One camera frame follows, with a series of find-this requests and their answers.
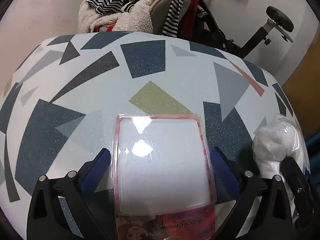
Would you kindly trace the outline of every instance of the beige fluffy fabric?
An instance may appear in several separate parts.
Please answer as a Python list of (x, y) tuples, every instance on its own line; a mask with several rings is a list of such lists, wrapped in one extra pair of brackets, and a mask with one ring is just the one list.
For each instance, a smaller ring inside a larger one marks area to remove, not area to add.
[(135, 31), (152, 33), (153, 27), (149, 8), (156, 0), (141, 0), (131, 9), (130, 13), (101, 15), (90, 8), (85, 0), (82, 2), (78, 16), (78, 33), (93, 32), (96, 26), (116, 24), (112, 31)]
[(149, 8), (151, 0), (141, 0), (131, 9), (130, 13), (123, 13), (116, 22), (112, 31), (132, 31), (153, 33)]

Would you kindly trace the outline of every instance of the white wall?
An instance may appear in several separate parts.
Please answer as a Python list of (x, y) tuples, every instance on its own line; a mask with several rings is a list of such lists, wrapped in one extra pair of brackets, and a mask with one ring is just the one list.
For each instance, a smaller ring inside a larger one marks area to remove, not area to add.
[(75, 34), (83, 0), (14, 0), (0, 21), (0, 91), (36, 45)]
[(274, 6), (293, 22), (289, 33), (294, 43), (286, 42), (273, 29), (266, 46), (261, 42), (245, 59), (273, 74), (282, 85), (298, 66), (315, 36), (318, 20), (305, 0), (205, 0), (227, 39), (243, 46), (268, 19), (266, 9)]

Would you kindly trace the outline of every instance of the blue pad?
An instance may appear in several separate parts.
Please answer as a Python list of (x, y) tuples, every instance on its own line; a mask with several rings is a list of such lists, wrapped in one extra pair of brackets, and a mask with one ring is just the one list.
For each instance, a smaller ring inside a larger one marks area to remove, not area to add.
[(82, 197), (92, 197), (103, 175), (111, 163), (111, 154), (103, 149), (94, 159), (94, 164), (81, 181), (80, 191)]
[(216, 204), (238, 200), (241, 193), (240, 182), (226, 163), (227, 158), (218, 147), (210, 152), (210, 162), (216, 187)]

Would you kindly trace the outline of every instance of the exercise bike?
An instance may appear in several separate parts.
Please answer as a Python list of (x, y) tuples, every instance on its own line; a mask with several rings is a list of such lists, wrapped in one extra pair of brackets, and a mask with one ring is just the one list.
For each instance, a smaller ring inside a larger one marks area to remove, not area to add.
[(265, 45), (270, 44), (271, 40), (267, 36), (273, 28), (276, 28), (282, 34), (282, 38), (285, 41), (293, 42), (291, 37), (286, 33), (286, 31), (292, 32), (294, 28), (289, 17), (272, 6), (267, 8), (266, 14), (269, 16), (266, 24), (260, 27), (244, 46), (239, 47), (234, 43), (234, 40), (226, 39), (225, 34), (218, 27), (204, 0), (199, 0), (191, 41), (226, 51), (240, 58), (245, 58), (263, 40)]

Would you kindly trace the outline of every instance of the geometric pattern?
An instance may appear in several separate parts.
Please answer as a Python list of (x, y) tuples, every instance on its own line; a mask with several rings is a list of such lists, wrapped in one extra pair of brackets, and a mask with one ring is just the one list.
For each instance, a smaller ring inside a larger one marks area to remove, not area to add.
[(12, 83), (12, 77), (9, 79), (9, 81), (7, 82), (7, 84), (4, 87), (3, 90), (3, 98), (7, 95), (7, 93), (9, 92), (9, 89), (11, 87), (11, 83)]
[(253, 132), (253, 134), (257, 134), (257, 132), (260, 130), (260, 128), (264, 127), (267, 125), (267, 119), (266, 117), (264, 117), (261, 121), (261, 123), (258, 125), (258, 127), (256, 128), (256, 130)]
[(165, 41), (121, 45), (132, 78), (165, 71)]
[[(54, 44), (64, 51), (54, 51)], [(79, 55), (81, 47), (87, 51)], [(0, 183), (7, 184), (0, 188), (0, 206), (17, 232), (26, 234), (38, 176), (64, 176), (109, 148), (114, 118), (121, 113), (199, 114), (210, 149), (219, 146), (229, 159), (258, 174), (254, 134), (266, 119), (292, 109), (271, 75), (264, 77), (259, 67), (240, 58), (231, 69), (225, 57), (211, 47), (147, 33), (67, 35), (38, 45), (8, 82), (0, 103)], [(252, 95), (245, 90), (249, 84), (266, 95)], [(60, 97), (60, 106), (52, 103)], [(114, 203), (106, 201), (112, 190), (105, 189), (111, 186), (106, 178), (104, 191), (84, 200), (108, 236), (115, 227), (109, 218)]]
[(214, 63), (214, 69), (217, 76), (223, 121), (247, 90), (249, 82), (242, 75), (218, 63)]
[(77, 129), (70, 135), (69, 140), (73, 141), (89, 154), (97, 154), (104, 146), (103, 114), (101, 110), (76, 119), (79, 122)]
[(81, 49), (102, 49), (127, 34), (125, 32), (98, 32)]
[(284, 116), (287, 116), (287, 108), (285, 107), (284, 103), (282, 103), (282, 100), (278, 97), (276, 92), (275, 92), (275, 95), (278, 102), (279, 113), (283, 114)]
[(192, 114), (189, 109), (151, 81), (129, 102), (146, 114)]
[(74, 130), (78, 127), (79, 123), (82, 121), (84, 116), (74, 119), (70, 122), (66, 122), (62, 125), (56, 127), (56, 129), (62, 133), (65, 137), (69, 138)]
[(36, 86), (35, 88), (31, 89), (29, 92), (27, 92), (26, 94), (24, 94), (23, 96), (20, 97), (22, 106), (24, 106), (26, 104), (26, 102), (33, 95), (33, 93), (36, 91), (37, 88), (38, 88), (38, 86)]
[(229, 160), (259, 174), (252, 157), (252, 139), (237, 110), (233, 108), (222, 121), (220, 104), (203, 102), (203, 108), (209, 150), (218, 146)]
[(272, 86), (275, 89), (275, 91), (277, 91), (278, 95), (281, 97), (281, 99), (283, 100), (284, 104), (289, 109), (289, 112), (290, 112), (291, 116), (293, 116), (293, 110), (292, 110), (292, 108), (291, 108), (291, 106), (289, 104), (289, 101), (287, 100), (287, 97), (285, 96), (285, 94), (283, 93), (281, 87), (279, 86), (279, 84), (275, 83)]
[(45, 68), (47, 65), (53, 63), (57, 59), (61, 58), (63, 52), (49, 50), (34, 66), (28, 71), (28, 73), (21, 79), (20, 84), (28, 80), (34, 74)]
[(23, 134), (15, 179), (32, 195), (40, 175), (46, 174), (68, 140), (55, 128), (84, 114), (39, 99)]
[(241, 68), (239, 68), (237, 65), (233, 64), (230, 60), (229, 62), (243, 75), (243, 77), (252, 85), (252, 87), (256, 90), (256, 92), (259, 94), (259, 96), (262, 97), (264, 89), (259, 86), (257, 82), (253, 80), (252, 77), (250, 77), (245, 71), (243, 71)]
[(76, 236), (82, 237), (82, 234), (75, 222), (75, 219), (73, 218), (71, 211), (69, 209), (68, 203), (66, 201), (66, 199), (64, 197), (59, 197), (59, 202), (60, 202), (60, 206), (62, 208), (64, 217), (66, 218), (66, 221), (68, 223), (68, 226), (70, 227), (70, 230), (73, 234), (75, 234)]
[(266, 77), (264, 76), (264, 73), (261, 68), (259, 68), (257, 65), (252, 64), (249, 61), (243, 60), (244, 63), (247, 65), (248, 69), (250, 70), (252, 76), (255, 78), (257, 82), (259, 82), (262, 85), (265, 85), (268, 87), (268, 83), (266, 80)]
[(117, 62), (115, 56), (110, 51), (106, 55), (102, 56), (91, 65), (86, 67), (78, 75), (76, 75), (68, 84), (66, 84), (50, 101), (54, 102), (58, 98), (62, 97), (64, 94), (73, 90), (77, 86), (87, 82), (88, 80), (105, 73), (108, 70), (111, 70), (115, 67), (118, 67), (119, 63)]
[(51, 41), (47, 46), (69, 42), (69, 41), (71, 41), (73, 36), (74, 35), (58, 36), (53, 41)]
[(76, 48), (73, 46), (72, 42), (69, 41), (66, 49), (64, 50), (63, 56), (60, 60), (59, 65), (66, 63), (69, 60), (72, 60), (76, 57), (79, 57), (80, 54), (78, 53), (78, 51), (76, 50)]
[(4, 182), (4, 169), (2, 166), (2, 162), (0, 161), (0, 186), (2, 185), (3, 182)]
[(9, 163), (9, 156), (8, 156), (8, 147), (7, 147), (7, 136), (5, 137), (4, 143), (4, 176), (5, 176), (5, 183), (7, 186), (7, 192), (10, 202), (15, 202), (20, 200), (16, 185), (14, 184), (10, 163)]
[(19, 65), (19, 67), (16, 69), (16, 71), (21, 68), (21, 66), (23, 65), (23, 63), (30, 57), (30, 55), (40, 46), (41, 44), (37, 45), (30, 53), (29, 55), (21, 62), (21, 64)]
[(16, 102), (17, 96), (19, 94), (21, 86), (18, 86), (18, 83), (15, 83), (9, 92), (7, 98), (5, 99), (1, 110), (0, 110), (0, 131), (7, 133), (8, 123), (11, 116), (11, 112)]
[(197, 56), (197, 55), (190, 53), (189, 51), (187, 51), (185, 49), (181, 49), (181, 48), (174, 46), (174, 45), (171, 45), (171, 48), (177, 57), (188, 57), (188, 56), (196, 57)]
[(189, 41), (189, 44), (190, 44), (191, 51), (201, 52), (204, 54), (208, 54), (208, 55), (212, 55), (215, 57), (220, 57), (220, 58), (226, 59), (226, 57), (223, 56), (223, 54), (215, 48), (208, 47), (208, 46), (205, 46), (205, 45), (202, 45), (199, 43), (195, 43), (193, 41)]
[(34, 53), (37, 54), (38, 52), (41, 52), (41, 51), (44, 51), (44, 48), (40, 46), (37, 50), (35, 50)]

